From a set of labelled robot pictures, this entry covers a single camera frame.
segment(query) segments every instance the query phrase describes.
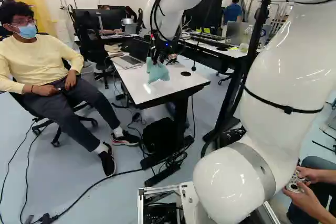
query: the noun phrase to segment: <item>gray floor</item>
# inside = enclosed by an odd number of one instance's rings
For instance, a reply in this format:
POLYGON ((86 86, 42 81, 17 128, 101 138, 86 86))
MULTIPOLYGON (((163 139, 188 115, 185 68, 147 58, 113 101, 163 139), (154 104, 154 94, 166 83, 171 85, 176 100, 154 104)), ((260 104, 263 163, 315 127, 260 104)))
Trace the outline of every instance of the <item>gray floor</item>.
MULTIPOLYGON (((180 62, 190 67, 192 65, 191 60, 184 58, 181 58, 180 62)), ((203 146, 202 136, 213 128, 227 89, 228 82, 223 83, 222 86, 217 84, 219 77, 215 76, 214 70, 198 64, 196 66, 197 72, 212 82, 210 86, 194 95, 196 140, 188 150, 188 157, 181 170, 162 181, 159 186, 178 184, 192 179, 193 167, 200 158, 199 154, 203 146)), ((105 90, 101 82, 97 82, 97 85, 111 102, 115 101, 113 80, 109 90, 105 90)), ((0 110, 2 112, 0 182, 2 183, 6 164, 24 138, 33 117, 24 111, 8 93, 0 95, 0 110)), ((99 114, 92 109, 86 109, 82 113, 98 120, 99 127, 93 129, 93 133, 99 139, 109 141, 110 130, 99 114)), ((131 121, 129 111, 116 109, 116 113, 123 126, 131 121)), ((141 113, 147 123, 168 116, 164 106, 150 108, 141 113)), ((327 105, 307 134, 302 145, 301 158, 316 155, 336 162, 335 154, 311 142, 315 140, 328 146, 333 145, 333 139, 325 136, 318 129, 329 114, 330 107, 327 105)), ((188 110, 188 118, 192 122, 191 106, 188 110)), ((139 124, 135 126, 139 129, 143 127, 139 124)), ((98 157, 88 153, 65 134, 60 139, 62 147, 53 148, 49 142, 55 132, 56 125, 49 126, 32 146, 28 171, 28 203, 24 217, 28 215, 38 217, 46 212, 51 215, 56 214, 69 206, 91 184, 104 178, 98 157)), ((10 166, 4 199, 0 207, 5 223, 18 223, 19 212, 24 202, 27 150, 33 139, 33 133, 29 132, 27 141, 10 166)), ((142 153, 138 148, 118 146, 114 148, 114 152, 118 164, 117 172, 140 168, 139 161, 142 153)), ((137 189, 143 187, 143 182, 151 176, 149 169, 105 181, 89 191, 57 223, 137 223, 137 189)), ((275 202, 286 208, 290 201, 279 194, 275 197, 275 202)))

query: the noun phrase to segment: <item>keyboard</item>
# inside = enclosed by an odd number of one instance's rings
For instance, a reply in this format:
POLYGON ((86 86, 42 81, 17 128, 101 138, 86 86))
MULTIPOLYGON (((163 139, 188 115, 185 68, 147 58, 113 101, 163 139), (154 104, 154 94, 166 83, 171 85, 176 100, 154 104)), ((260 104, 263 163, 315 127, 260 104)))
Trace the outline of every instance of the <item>keyboard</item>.
MULTIPOLYGON (((189 33, 192 36, 200 36, 199 32, 196 31, 192 31, 191 33, 189 33)), ((224 37, 218 36, 218 35, 213 35, 213 34, 201 34, 201 38, 207 38, 207 39, 213 39, 213 40, 225 40, 224 37)))

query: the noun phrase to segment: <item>hand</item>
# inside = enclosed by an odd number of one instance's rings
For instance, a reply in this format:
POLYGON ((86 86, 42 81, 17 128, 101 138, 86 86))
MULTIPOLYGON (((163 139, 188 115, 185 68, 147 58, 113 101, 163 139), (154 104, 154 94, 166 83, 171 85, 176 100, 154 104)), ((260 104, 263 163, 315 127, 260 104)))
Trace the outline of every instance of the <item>hand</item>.
POLYGON ((69 91, 72 87, 76 85, 77 82, 77 76, 75 70, 70 70, 68 73, 68 77, 65 81, 64 88, 65 90, 69 91))
POLYGON ((328 212, 319 202, 314 192, 304 183, 298 182, 298 186, 303 190, 301 193, 294 193, 283 189, 283 193, 292 199, 292 203, 311 217, 321 220, 328 212))
POLYGON ((121 29, 115 29, 115 30, 113 30, 113 32, 114 32, 115 34, 119 34, 119 33, 122 32, 122 30, 121 30, 121 29))
POLYGON ((306 183, 306 185, 310 184, 315 184, 319 182, 319 176, 320 176, 320 170, 318 169, 310 169, 310 168, 305 168, 301 166, 297 166, 296 170, 298 170, 299 173, 299 178, 306 178, 309 181, 306 183))
POLYGON ((101 34, 114 34, 114 31, 103 29, 103 30, 100 30, 99 33, 101 33, 101 34))
POLYGON ((32 93, 39 94, 43 97, 50 97, 58 92, 59 90, 55 89, 53 85, 33 86, 32 88, 32 93))

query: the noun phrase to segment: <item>sneaker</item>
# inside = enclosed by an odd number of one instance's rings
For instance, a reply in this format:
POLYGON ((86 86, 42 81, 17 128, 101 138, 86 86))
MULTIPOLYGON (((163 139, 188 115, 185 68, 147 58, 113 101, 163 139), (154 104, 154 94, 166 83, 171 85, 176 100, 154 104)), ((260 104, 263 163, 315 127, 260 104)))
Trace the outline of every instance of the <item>sneaker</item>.
POLYGON ((108 152, 101 152, 98 154, 98 156, 101 159, 101 164, 103 166, 103 170, 105 172, 106 176, 112 176, 113 174, 115 174, 116 170, 117 170, 117 166, 116 163, 114 161, 113 158, 113 151, 112 148, 109 144, 103 142, 104 145, 106 145, 109 150, 108 152))
POLYGON ((128 146, 136 146, 139 144, 140 138, 138 136, 131 135, 127 131, 122 131, 124 136, 116 137, 114 133, 112 133, 112 143, 114 145, 128 145, 128 146))

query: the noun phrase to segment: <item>curly black hair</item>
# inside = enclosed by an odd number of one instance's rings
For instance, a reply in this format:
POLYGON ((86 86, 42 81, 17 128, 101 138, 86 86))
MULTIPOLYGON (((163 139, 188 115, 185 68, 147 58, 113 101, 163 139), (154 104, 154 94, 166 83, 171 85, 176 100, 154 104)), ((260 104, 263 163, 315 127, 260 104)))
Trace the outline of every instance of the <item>curly black hair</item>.
POLYGON ((0 6, 0 22, 1 24, 10 24, 13 21, 14 15, 33 18, 34 12, 29 5, 24 2, 16 2, 7 0, 0 6))

